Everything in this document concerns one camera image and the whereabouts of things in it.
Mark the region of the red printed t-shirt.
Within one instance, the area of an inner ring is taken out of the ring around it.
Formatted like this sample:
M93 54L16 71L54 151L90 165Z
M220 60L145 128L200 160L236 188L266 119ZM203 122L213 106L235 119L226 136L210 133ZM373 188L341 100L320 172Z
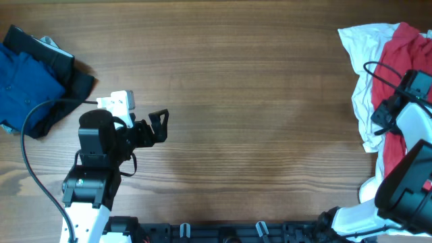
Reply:
M431 37L424 37L420 30L401 22L392 35L392 39L384 45L381 63L394 68L401 75L408 70L422 70L431 74ZM397 86L401 78L383 66L377 66L374 74ZM375 110L382 100L390 98L394 89L373 78L372 104ZM391 132L385 134L383 145L384 178L396 167L406 154L406 143L401 135Z

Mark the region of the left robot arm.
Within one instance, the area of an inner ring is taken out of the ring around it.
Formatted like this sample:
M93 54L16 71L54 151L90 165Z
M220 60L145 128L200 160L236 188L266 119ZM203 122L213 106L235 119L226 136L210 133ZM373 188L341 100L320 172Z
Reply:
M124 161L136 163L134 149L152 147L167 139L169 112L164 109L127 127L120 118L102 109L83 114L78 136L81 149L63 181L61 242L150 242L135 217L111 216L122 178Z

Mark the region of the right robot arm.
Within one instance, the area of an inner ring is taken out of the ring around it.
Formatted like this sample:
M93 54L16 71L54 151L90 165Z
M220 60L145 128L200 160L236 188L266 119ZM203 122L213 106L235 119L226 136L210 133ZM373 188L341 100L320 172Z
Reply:
M316 242L361 242L381 234L431 235L431 76L408 70L395 93L371 119L386 132L403 136L406 155L383 179L375 197L355 207L324 212L315 226Z

